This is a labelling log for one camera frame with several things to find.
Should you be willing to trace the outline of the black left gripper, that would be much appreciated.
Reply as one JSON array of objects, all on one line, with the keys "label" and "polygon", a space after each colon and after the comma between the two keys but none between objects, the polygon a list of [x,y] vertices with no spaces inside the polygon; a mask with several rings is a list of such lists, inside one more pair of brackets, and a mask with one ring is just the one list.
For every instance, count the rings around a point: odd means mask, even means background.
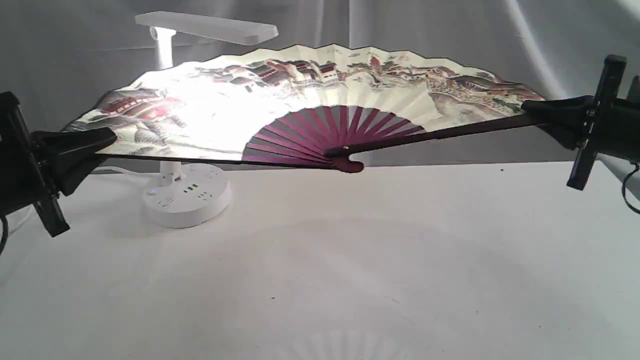
[{"label": "black left gripper", "polygon": [[[9,214],[32,206],[51,237],[70,226],[58,203],[59,192],[70,196],[80,184],[110,156],[105,150],[117,141],[109,128],[83,131],[34,131],[29,133],[11,92],[0,96],[0,214]],[[45,176],[39,161],[57,166],[57,188]]]}]

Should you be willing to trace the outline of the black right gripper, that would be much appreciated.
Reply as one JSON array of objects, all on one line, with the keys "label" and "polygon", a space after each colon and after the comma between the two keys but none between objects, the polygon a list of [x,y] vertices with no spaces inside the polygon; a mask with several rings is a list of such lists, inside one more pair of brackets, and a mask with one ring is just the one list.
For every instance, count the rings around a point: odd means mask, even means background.
[{"label": "black right gripper", "polygon": [[627,59],[610,54],[594,96],[526,100],[521,109],[565,150],[578,150],[567,186],[583,191],[599,154],[638,163],[640,158],[639,76],[626,98],[618,97]]}]

